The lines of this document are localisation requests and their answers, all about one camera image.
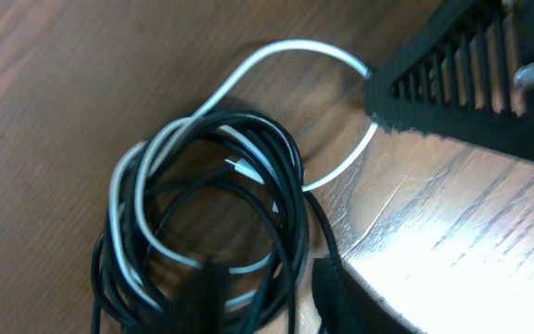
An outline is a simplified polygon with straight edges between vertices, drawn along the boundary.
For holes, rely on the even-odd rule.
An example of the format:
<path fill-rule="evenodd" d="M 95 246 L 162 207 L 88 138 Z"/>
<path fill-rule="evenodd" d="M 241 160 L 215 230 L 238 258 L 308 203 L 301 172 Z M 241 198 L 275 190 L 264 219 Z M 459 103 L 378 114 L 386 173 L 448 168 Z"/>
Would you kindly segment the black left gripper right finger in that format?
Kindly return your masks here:
<path fill-rule="evenodd" d="M 412 334 L 332 258 L 316 258 L 312 299 L 321 317 L 319 334 Z"/>

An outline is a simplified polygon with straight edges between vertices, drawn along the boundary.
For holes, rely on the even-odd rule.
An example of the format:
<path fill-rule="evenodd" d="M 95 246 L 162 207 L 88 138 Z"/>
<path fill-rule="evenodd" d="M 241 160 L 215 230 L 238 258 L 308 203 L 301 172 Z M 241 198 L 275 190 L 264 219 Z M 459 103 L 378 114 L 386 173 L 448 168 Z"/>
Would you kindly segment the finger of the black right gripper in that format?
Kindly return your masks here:
<path fill-rule="evenodd" d="M 388 132 L 534 162 L 534 1 L 446 1 L 363 86 Z"/>

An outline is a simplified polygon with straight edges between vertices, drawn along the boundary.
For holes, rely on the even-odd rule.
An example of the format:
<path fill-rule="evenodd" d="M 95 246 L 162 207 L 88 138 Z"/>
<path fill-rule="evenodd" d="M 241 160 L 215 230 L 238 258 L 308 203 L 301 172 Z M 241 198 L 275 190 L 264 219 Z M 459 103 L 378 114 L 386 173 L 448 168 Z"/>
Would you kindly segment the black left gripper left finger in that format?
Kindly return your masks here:
<path fill-rule="evenodd" d="M 155 321 L 156 333 L 223 332 L 230 274 L 223 263 L 207 262 L 186 281 Z"/>

